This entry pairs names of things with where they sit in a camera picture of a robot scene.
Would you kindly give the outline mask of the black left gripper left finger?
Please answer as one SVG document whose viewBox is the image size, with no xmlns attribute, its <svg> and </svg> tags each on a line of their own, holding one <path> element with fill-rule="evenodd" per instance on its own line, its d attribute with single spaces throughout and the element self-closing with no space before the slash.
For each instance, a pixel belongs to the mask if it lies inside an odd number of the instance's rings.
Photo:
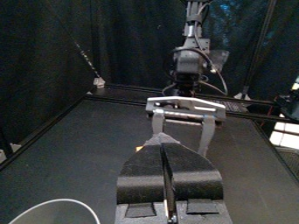
<svg viewBox="0 0 299 224">
<path fill-rule="evenodd" d="M 164 217 L 164 175 L 162 143 L 164 133 L 155 134 L 126 161 L 116 181 L 116 217 Z"/>
</svg>

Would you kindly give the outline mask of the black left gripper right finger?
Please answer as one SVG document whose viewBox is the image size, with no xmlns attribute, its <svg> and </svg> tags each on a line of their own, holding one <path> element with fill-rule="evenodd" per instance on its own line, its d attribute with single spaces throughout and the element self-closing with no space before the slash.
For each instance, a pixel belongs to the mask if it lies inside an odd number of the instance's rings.
<svg viewBox="0 0 299 224">
<path fill-rule="evenodd" d="M 179 212 L 176 204 L 187 204 L 187 214 L 219 214 L 223 200 L 221 173 L 211 161 L 185 147 L 164 133 L 160 134 L 163 174 L 168 209 Z"/>
</svg>

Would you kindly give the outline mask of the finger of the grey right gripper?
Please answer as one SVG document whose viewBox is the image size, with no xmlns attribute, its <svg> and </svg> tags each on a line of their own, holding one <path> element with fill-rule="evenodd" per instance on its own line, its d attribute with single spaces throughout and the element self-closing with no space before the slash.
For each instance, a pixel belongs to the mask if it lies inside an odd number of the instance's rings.
<svg viewBox="0 0 299 224">
<path fill-rule="evenodd" d="M 215 117 L 213 115 L 206 115 L 203 117 L 202 133 L 201 133 L 199 154 L 202 156 L 206 156 L 207 154 L 209 146 L 215 133 L 215 126 L 217 126 Z"/>
<path fill-rule="evenodd" d="M 155 134 L 159 134 L 164 131 L 164 114 L 163 113 L 154 114 L 152 129 Z"/>
</svg>

